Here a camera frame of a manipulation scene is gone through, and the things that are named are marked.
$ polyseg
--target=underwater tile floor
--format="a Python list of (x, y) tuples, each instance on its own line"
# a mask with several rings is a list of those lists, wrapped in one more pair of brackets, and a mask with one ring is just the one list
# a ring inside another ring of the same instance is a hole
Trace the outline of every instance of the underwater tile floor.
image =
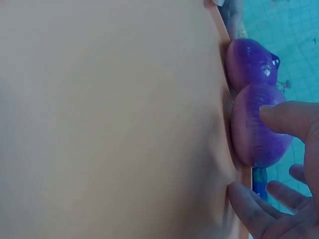
[[(319, 2), (317, 0), (244, 0), (244, 25), (248, 37), (259, 41), (281, 60), (278, 88), (289, 101), (319, 102)], [(278, 180), (306, 196), (308, 187), (289, 175), (289, 167), (303, 163), (305, 148), (297, 138), (275, 165), (267, 169), (268, 181)], [(268, 201), (289, 212), (271, 196)]]

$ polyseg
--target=swimming pool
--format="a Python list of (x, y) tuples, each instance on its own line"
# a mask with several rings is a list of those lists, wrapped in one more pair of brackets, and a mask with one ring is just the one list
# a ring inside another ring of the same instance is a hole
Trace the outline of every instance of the swimming pool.
[[(281, 59), (278, 88), (289, 101), (319, 102), (319, 1), (244, 0), (244, 24), (249, 38)], [(308, 187), (289, 175), (289, 167), (303, 163), (305, 148), (297, 138), (275, 165), (267, 168), (268, 181), (278, 180), (306, 196)], [(268, 195), (268, 201), (290, 213)]]

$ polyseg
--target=fingernail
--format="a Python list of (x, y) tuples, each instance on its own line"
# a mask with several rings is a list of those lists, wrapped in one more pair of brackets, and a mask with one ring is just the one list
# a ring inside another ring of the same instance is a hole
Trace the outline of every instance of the fingernail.
[(259, 111), (266, 112), (266, 111), (270, 110), (272, 107), (274, 107), (274, 105), (263, 105), (263, 106), (259, 107)]

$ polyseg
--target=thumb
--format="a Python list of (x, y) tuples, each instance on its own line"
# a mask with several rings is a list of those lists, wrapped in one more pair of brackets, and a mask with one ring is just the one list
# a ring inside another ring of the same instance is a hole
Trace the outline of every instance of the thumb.
[(259, 117), (273, 132), (287, 133), (305, 142), (319, 130), (319, 103), (290, 101), (261, 106)]
[(305, 178), (319, 213), (319, 103), (285, 102), (263, 106), (262, 122), (276, 133), (287, 133), (305, 143)]

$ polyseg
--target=hand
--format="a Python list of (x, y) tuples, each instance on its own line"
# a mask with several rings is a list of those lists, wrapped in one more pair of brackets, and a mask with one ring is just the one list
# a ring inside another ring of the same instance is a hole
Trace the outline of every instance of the hand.
[(219, 8), (231, 40), (237, 38), (238, 29), (243, 16), (243, 0), (225, 0)]
[(230, 203), (254, 239), (319, 238), (319, 103), (286, 102), (262, 107), (260, 118), (272, 131), (288, 133), (305, 143), (304, 165), (290, 175), (309, 186), (312, 197), (270, 182), (267, 191), (294, 215), (279, 212), (239, 183), (228, 186)]

